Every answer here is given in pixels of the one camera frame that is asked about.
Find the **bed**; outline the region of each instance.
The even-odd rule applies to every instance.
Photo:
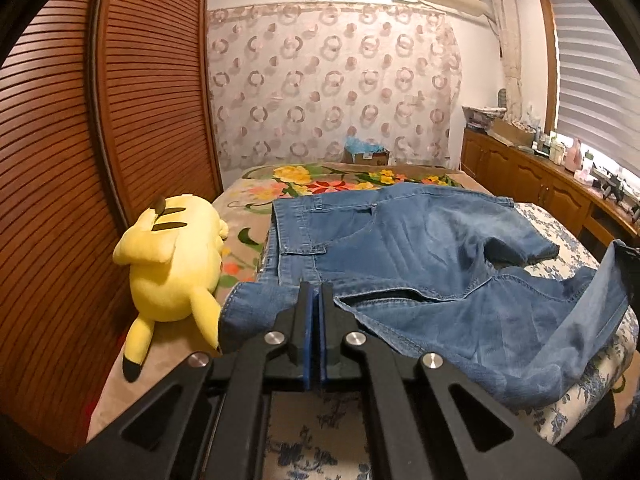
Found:
[[[247,171],[214,202],[229,225],[223,250],[223,273],[215,296],[224,303],[240,281],[255,279],[267,237],[271,203],[301,194],[345,192],[390,186],[396,182],[421,182],[426,186],[462,186],[486,192],[465,173],[424,171],[409,178],[398,168],[352,164],[265,166]],[[575,269],[597,261],[580,242],[547,211],[517,203],[519,211],[543,235],[560,246],[559,256],[527,267],[536,276],[568,278]],[[629,308],[617,332],[594,356],[583,377],[557,402],[517,413],[524,424],[551,444],[558,443],[616,384],[636,383],[640,368],[635,352],[638,320]],[[121,372],[122,352],[114,362],[93,412],[88,439],[141,397],[156,381],[193,351],[208,351],[193,321],[158,324],[140,378],[127,383]],[[616,400],[616,421],[626,410]],[[263,478],[266,480],[367,480],[369,459],[357,394],[280,393],[273,398]]]

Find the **pikachu plush toy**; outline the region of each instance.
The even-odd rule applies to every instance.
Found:
[[[212,293],[227,234],[228,226],[209,202],[185,194],[158,199],[122,235],[113,261],[130,266],[129,285],[139,313],[124,345],[127,381],[139,377],[157,321],[193,314],[204,339],[217,348],[220,305]]]

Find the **blue denim jeans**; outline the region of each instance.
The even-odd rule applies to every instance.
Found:
[[[597,272],[558,281],[520,267],[558,247],[509,198],[396,184],[276,200],[264,268],[229,294],[220,344],[268,329],[301,280],[331,282],[335,303],[402,354],[437,352],[504,405],[545,406],[626,311],[615,243]]]

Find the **wooden louvered door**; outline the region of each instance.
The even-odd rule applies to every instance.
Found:
[[[204,88],[204,0],[103,0],[104,135],[135,218],[158,195],[212,200],[220,182]]]
[[[90,142],[89,1],[50,0],[0,69],[0,410],[63,452],[134,313]]]

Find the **window blind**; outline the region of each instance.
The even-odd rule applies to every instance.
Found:
[[[588,0],[551,0],[558,44],[558,125],[640,174],[640,75]]]

